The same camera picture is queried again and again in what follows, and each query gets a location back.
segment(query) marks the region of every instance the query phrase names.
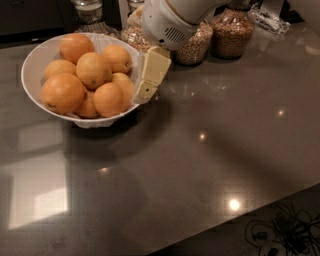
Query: bowl of oranges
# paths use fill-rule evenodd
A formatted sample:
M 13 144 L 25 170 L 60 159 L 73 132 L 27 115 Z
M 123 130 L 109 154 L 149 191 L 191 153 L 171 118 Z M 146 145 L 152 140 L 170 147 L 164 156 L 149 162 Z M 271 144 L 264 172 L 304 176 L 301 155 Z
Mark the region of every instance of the bowl of oranges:
M 139 53 L 96 33 L 70 33 L 38 45 L 25 59 L 21 80 L 47 113 L 82 128 L 108 127 L 138 107 L 132 102 Z

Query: orange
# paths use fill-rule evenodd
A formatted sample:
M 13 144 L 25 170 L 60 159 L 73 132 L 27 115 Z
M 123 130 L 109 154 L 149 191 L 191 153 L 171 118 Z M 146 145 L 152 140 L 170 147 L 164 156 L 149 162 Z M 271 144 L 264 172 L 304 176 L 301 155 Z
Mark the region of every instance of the orange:
M 44 77 L 47 80 L 49 77 L 58 73 L 76 74 L 76 65 L 68 60 L 53 60 L 44 70 Z
M 68 73 L 53 75 L 41 89 L 43 105 L 57 114 L 73 112 L 83 97 L 84 89 L 80 79 Z
M 76 73 L 89 90 L 96 90 L 112 79 L 111 67 L 98 53 L 85 53 L 79 58 Z
M 80 33 L 67 34 L 59 45 L 62 59 L 77 64 L 78 59 L 87 52 L 94 52 L 94 45 L 89 37 Z
M 110 63 L 112 73 L 127 74 L 132 68 L 132 58 L 126 48 L 118 44 L 110 44 L 102 50 L 102 56 Z
M 93 91 L 89 91 L 84 87 L 84 98 L 80 106 L 74 110 L 74 113 L 84 118 L 95 118 L 99 116 L 93 104 Z
M 112 74 L 111 81 L 118 83 L 123 91 L 122 112 L 126 112 L 131 106 L 131 98 L 132 98 L 133 89 L 134 89 L 133 82 L 129 76 L 120 72 Z
M 105 83 L 95 91 L 93 103 L 103 117 L 118 115 L 123 109 L 123 91 L 117 83 Z

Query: bottle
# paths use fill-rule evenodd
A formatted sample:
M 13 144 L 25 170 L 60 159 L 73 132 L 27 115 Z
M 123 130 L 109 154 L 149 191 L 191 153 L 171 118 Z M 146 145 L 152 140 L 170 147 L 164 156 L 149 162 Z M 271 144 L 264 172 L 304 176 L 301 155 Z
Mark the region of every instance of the bottle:
M 119 38 L 119 31 L 105 23 L 103 0 L 71 0 L 77 11 L 78 29 L 75 32 L 99 33 Z

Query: white bowl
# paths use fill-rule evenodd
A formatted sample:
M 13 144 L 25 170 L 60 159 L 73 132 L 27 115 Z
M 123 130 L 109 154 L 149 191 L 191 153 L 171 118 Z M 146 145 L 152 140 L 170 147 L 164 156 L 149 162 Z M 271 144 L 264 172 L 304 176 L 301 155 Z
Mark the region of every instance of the white bowl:
M 133 82 L 138 77 L 138 56 L 139 53 L 136 49 L 131 47 L 130 45 L 110 36 L 96 34 L 96 33 L 83 33 L 87 35 L 95 46 L 96 52 L 101 52 L 104 47 L 109 44 L 119 44 L 125 47 L 129 53 L 131 54 L 133 61 L 133 68 L 129 72 L 129 76 Z M 95 119 L 84 119 L 75 114 L 67 114 L 67 115 L 59 115 L 50 110 L 46 109 L 41 102 L 41 88 L 44 84 L 44 69 L 45 67 L 55 59 L 60 59 L 59 55 L 59 44 L 61 38 L 65 35 L 57 36 L 44 43 L 38 45 L 25 59 L 22 70 L 21 70 L 21 80 L 22 85 L 30 99 L 41 109 L 46 111 L 47 113 L 54 115 L 56 117 L 62 118 L 64 120 L 72 121 L 76 125 L 82 128 L 94 128 L 94 127 L 108 127 L 112 125 L 116 120 L 121 117 L 127 115 L 135 108 L 139 106 L 139 104 L 135 104 L 132 102 L 131 107 L 125 113 L 121 113 L 119 115 L 103 118 L 98 117 Z

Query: gray countertop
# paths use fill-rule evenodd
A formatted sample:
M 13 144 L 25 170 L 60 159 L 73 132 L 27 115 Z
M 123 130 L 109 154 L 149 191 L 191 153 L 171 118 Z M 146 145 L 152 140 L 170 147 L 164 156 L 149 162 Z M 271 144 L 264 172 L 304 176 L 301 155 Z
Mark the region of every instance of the gray countertop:
M 172 65 L 109 128 L 39 109 L 0 50 L 0 255 L 145 255 L 320 181 L 320 40 L 256 30 L 238 60 Z M 240 208 L 232 210 L 236 199 Z

